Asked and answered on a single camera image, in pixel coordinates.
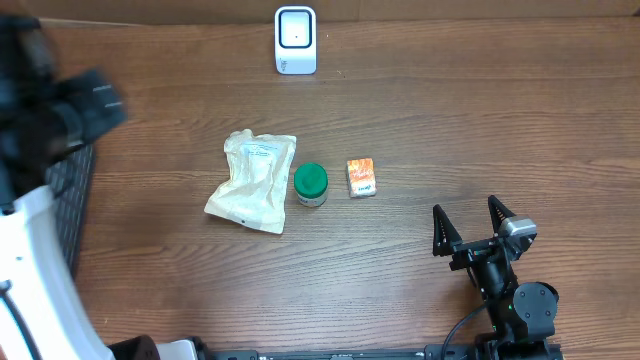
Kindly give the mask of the green lid jar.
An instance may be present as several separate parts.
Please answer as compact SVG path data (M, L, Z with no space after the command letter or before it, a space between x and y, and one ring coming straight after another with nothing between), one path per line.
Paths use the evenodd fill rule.
M301 204L321 206L328 197L328 175L317 163L305 163L294 174L294 189Z

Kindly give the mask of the white plastic pouch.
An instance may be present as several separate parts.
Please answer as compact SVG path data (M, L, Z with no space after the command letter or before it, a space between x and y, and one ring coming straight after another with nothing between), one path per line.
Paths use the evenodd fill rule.
M229 179L209 197L204 212L253 230L281 234L297 138L235 131L224 142Z

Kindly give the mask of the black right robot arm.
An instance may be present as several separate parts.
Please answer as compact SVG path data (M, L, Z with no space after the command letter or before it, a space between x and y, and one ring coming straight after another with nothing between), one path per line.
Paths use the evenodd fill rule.
M561 347L548 342L555 334L557 290L545 282L520 284L512 266L533 244L537 225L494 195L488 197L488 208L493 235L466 243L442 207L433 207L433 255L450 257L453 271L466 271L482 304L454 325L441 346L427 346L424 355L427 359L561 359ZM471 345L452 346L459 329L483 311L492 331L476 336Z

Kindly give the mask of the orange tissue pack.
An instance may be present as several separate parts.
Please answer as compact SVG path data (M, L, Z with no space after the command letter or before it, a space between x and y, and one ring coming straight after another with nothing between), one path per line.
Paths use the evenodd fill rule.
M377 184L372 158L349 160L347 162L349 193L352 198L374 196Z

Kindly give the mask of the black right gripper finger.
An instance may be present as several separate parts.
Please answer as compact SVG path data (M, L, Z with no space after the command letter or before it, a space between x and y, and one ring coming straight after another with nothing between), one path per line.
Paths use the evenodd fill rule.
M441 257L452 255L456 247L463 244L461 236L440 205L433 207L433 220L433 255Z
M495 195L488 197L488 207L495 234L510 234L511 220L515 214L509 210Z

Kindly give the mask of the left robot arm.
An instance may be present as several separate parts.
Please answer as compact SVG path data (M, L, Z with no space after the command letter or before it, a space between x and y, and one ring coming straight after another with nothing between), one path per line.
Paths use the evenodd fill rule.
M196 338L141 335L105 344L64 259L47 170L123 123L114 87L95 70L59 80L34 17L1 17L1 348L9 359L207 359Z

